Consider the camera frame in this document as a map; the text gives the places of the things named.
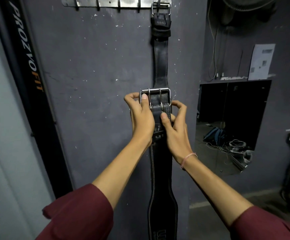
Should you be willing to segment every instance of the gray wall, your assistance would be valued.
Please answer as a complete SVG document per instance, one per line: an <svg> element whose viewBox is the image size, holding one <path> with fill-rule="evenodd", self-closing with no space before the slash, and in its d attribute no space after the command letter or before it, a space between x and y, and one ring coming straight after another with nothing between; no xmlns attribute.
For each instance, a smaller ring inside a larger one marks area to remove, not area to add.
<svg viewBox="0 0 290 240"><path fill-rule="evenodd" d="M224 76L248 76L254 44L275 43L271 63L272 78L254 161L239 175L225 177L225 181L241 193L280 187L290 162L290 148L286 144L290 129L290 0L278 0L278 10L268 23L258 22L228 35L219 33L217 39L218 65L223 63ZM211 13L215 32L215 19ZM212 58L213 40L206 20L204 61L201 83L206 83ZM239 67L241 52L242 61ZM191 202L206 200L195 185L191 185Z"/></svg>
<svg viewBox="0 0 290 240"><path fill-rule="evenodd" d="M63 7L24 0L75 188L92 182L131 138L123 97L153 86L150 11ZM207 0L173 0L169 41L172 97L188 105L194 142ZM178 239L187 239L190 178L173 165ZM114 211L110 239L147 239L148 153Z"/></svg>
<svg viewBox="0 0 290 240"><path fill-rule="evenodd" d="M34 239L50 185L0 43L0 239Z"/></svg>

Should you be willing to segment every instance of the weightlifting belt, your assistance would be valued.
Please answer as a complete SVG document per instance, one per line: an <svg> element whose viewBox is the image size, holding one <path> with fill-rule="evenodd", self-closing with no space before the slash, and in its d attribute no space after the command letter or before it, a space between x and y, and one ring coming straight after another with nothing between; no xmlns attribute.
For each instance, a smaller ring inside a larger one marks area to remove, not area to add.
<svg viewBox="0 0 290 240"><path fill-rule="evenodd" d="M171 189L172 155L167 147L166 132L160 118L161 113L165 112L171 119L171 91L167 82L170 12L153 14L151 24L155 57L154 88L142 90L139 96L141 102L141 95L148 95L155 120L150 146L152 195L148 207L148 234L150 240L175 240L178 206Z"/></svg>

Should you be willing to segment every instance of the red sleeve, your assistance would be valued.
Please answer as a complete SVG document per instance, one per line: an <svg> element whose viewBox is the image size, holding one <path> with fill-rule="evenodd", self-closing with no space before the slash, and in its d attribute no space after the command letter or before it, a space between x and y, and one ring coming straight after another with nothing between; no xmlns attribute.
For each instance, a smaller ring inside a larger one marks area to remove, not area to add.
<svg viewBox="0 0 290 240"><path fill-rule="evenodd" d="M113 209L105 195L87 184L43 209L52 219L36 240L105 240L113 227Z"/></svg>
<svg viewBox="0 0 290 240"><path fill-rule="evenodd" d="M230 234L232 240L290 240L290 223L253 206L233 223Z"/></svg>

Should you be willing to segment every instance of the double-prong buckle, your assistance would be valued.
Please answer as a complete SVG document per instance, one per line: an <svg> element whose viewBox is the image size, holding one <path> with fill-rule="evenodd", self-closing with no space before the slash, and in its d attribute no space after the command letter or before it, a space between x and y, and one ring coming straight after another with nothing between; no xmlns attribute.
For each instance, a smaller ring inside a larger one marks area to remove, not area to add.
<svg viewBox="0 0 290 240"><path fill-rule="evenodd" d="M158 6L159 2L158 1L153 1L152 2L152 15L154 15L154 5L155 6ZM171 14L171 3L168 2L168 1L161 1L160 2L160 5L159 5L159 8L162 7L162 8L168 8L169 9L169 12L168 12L168 15Z"/></svg>
<svg viewBox="0 0 290 240"><path fill-rule="evenodd" d="M171 90L169 88L148 88L148 89L143 89L139 92L139 103L142 103L142 94L148 94L148 100L149 100L149 108L150 110L152 110L152 103L150 101L150 94L151 93L156 93L159 92L159 97L160 97L160 105L161 105L161 109L162 111L164 110L163 108L163 103L162 103L162 92L167 92L169 95L169 106L171 106Z"/></svg>

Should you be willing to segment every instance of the pink wrist band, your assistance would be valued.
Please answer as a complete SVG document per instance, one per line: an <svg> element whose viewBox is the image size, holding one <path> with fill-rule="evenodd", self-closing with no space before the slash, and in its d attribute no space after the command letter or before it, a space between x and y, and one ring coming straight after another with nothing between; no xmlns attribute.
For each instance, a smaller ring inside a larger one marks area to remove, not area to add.
<svg viewBox="0 0 290 240"><path fill-rule="evenodd" d="M191 154L187 155L187 156L183 159L182 164L180 165L180 168L181 168L181 169L183 169L183 166L184 166L185 161L186 161L187 158L190 157L191 155L195 155L195 156L197 157L196 153L191 153Z"/></svg>

